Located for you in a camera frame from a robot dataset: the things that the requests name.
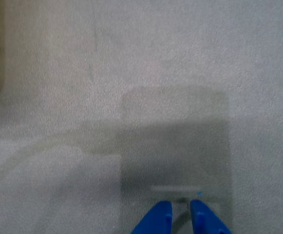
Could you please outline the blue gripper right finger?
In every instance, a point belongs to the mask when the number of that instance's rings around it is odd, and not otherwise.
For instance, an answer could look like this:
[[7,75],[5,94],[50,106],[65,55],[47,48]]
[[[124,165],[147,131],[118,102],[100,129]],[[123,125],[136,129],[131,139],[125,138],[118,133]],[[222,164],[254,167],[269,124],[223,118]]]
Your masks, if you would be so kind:
[[231,234],[231,230],[204,202],[190,201],[190,216],[194,234]]

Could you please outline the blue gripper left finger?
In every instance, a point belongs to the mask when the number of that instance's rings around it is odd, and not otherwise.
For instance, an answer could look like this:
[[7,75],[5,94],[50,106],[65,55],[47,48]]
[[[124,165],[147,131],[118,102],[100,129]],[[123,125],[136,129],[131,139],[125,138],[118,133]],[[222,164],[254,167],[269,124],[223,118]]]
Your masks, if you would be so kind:
[[170,201],[156,203],[135,226],[132,234],[171,234],[172,204]]

